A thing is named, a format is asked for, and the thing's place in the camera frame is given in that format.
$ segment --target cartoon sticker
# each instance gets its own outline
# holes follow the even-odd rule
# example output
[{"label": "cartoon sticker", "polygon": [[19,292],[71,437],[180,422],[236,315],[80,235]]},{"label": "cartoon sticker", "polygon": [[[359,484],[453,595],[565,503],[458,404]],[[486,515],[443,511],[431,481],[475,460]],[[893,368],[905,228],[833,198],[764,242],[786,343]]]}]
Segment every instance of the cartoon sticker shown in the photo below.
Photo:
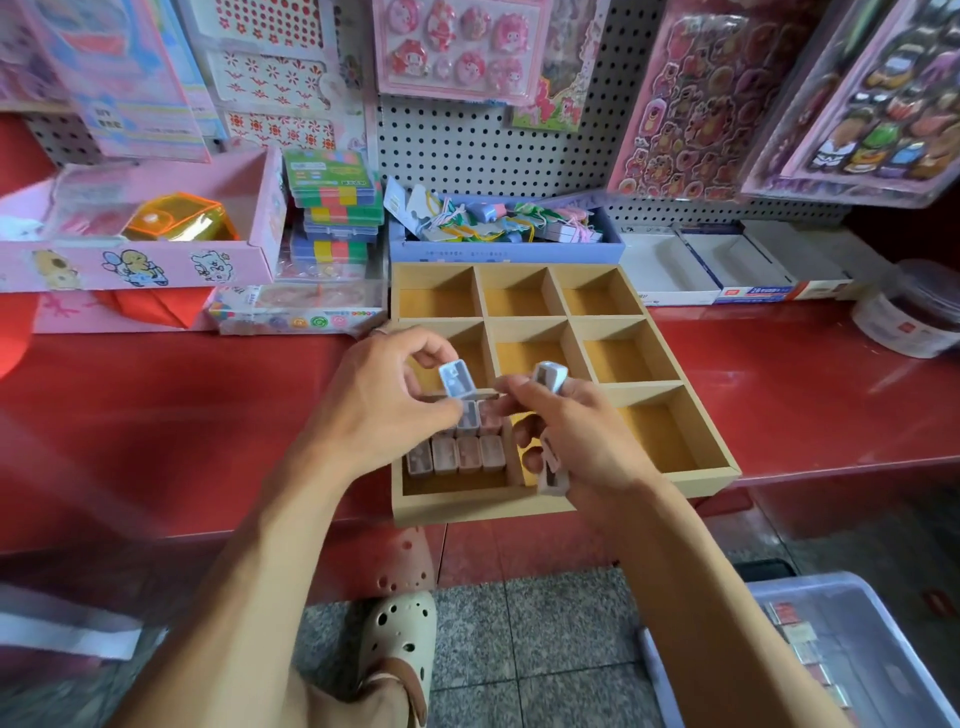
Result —
[{"label": "cartoon sticker", "polygon": [[148,285],[165,286],[170,283],[163,274],[163,269],[140,251],[129,249],[120,255],[107,251],[104,253],[102,265],[135,288]]},{"label": "cartoon sticker", "polygon": [[47,288],[54,291],[71,291],[83,288],[80,274],[70,261],[55,251],[34,251],[34,267],[43,276]]},{"label": "cartoon sticker", "polygon": [[226,283],[233,280],[233,265],[230,256],[217,251],[202,251],[190,256],[193,267],[204,280],[211,283]]}]

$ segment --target hand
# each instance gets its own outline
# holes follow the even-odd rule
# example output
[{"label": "hand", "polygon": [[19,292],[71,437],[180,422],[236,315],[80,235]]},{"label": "hand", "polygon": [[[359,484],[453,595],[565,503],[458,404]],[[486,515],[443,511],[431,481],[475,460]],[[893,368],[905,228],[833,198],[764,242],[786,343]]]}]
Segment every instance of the hand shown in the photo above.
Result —
[{"label": "hand", "polygon": [[425,328],[373,334],[353,345],[340,362],[324,398],[294,450],[336,458],[348,485],[401,457],[418,443],[457,424],[460,400],[419,401],[420,385],[406,360],[432,369],[456,360],[446,339]]},{"label": "hand", "polygon": [[[503,394],[495,402],[502,417],[531,414],[514,425],[514,439],[526,448],[550,428],[552,442],[570,471],[570,502],[581,508],[606,489],[625,490],[637,485],[656,487],[665,481],[633,432],[604,397],[598,386],[568,378],[555,395],[528,376],[502,376],[494,388]],[[543,468],[542,448],[523,453],[523,466],[531,473]]]}]

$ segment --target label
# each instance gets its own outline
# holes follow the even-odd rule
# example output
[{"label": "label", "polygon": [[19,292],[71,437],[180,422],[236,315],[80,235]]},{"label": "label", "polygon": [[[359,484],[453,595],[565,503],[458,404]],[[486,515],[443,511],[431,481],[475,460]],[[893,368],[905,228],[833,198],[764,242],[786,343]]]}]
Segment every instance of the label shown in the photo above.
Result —
[{"label": "label", "polygon": [[882,293],[853,307],[853,322],[887,349],[918,359],[932,359],[960,343],[960,332],[941,331],[903,313]]}]

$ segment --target wooden compartment organizer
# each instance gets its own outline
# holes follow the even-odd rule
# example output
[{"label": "wooden compartment organizer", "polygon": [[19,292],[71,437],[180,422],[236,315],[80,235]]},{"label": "wooden compartment organizer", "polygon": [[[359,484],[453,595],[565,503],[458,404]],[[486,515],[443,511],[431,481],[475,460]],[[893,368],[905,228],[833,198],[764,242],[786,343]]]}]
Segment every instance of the wooden compartment organizer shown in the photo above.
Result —
[{"label": "wooden compartment organizer", "polygon": [[[391,315],[399,328],[423,326],[448,338],[481,390],[493,380],[530,374],[543,360],[606,392],[657,467],[687,497],[712,496],[740,475],[706,409],[657,325],[619,267],[514,263],[397,263]],[[429,396],[440,378],[411,361]],[[512,423],[502,433],[500,473],[414,478],[391,467],[397,525],[529,516],[570,510],[563,497],[537,495],[520,464]]]}]

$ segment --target pink sticker sheet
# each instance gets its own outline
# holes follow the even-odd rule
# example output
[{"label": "pink sticker sheet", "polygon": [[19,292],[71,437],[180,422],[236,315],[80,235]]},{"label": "pink sticker sheet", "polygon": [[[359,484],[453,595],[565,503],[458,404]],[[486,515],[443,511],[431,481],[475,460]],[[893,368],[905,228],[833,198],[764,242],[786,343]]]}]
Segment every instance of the pink sticker sheet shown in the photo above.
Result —
[{"label": "pink sticker sheet", "polygon": [[916,197],[958,173],[960,3],[903,0],[780,175]]},{"label": "pink sticker sheet", "polygon": [[553,0],[373,0],[381,93],[526,105]]},{"label": "pink sticker sheet", "polygon": [[813,0],[671,2],[608,191],[732,199],[757,124],[821,12]]}]

